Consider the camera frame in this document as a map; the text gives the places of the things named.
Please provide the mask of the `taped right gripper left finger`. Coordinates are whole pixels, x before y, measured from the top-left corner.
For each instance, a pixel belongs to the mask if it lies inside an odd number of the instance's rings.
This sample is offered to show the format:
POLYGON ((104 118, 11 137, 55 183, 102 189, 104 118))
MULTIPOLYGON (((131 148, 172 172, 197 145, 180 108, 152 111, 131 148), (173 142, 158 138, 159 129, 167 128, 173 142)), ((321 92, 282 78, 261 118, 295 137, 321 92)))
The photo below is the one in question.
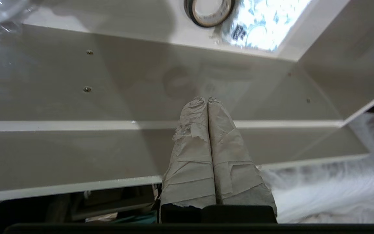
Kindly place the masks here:
POLYGON ((205 98, 184 105, 173 141, 162 178, 159 222, 200 222, 202 210, 217 204, 205 98))

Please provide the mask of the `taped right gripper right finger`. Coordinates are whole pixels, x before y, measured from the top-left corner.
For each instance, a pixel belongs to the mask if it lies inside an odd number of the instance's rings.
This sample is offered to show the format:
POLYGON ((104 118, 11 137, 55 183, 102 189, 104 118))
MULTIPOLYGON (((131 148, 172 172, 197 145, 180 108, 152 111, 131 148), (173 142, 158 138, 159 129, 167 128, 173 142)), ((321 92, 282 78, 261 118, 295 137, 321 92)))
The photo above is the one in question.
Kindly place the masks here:
POLYGON ((217 203, 268 206, 277 215, 273 194, 229 112, 215 98, 210 98, 207 106, 217 203))

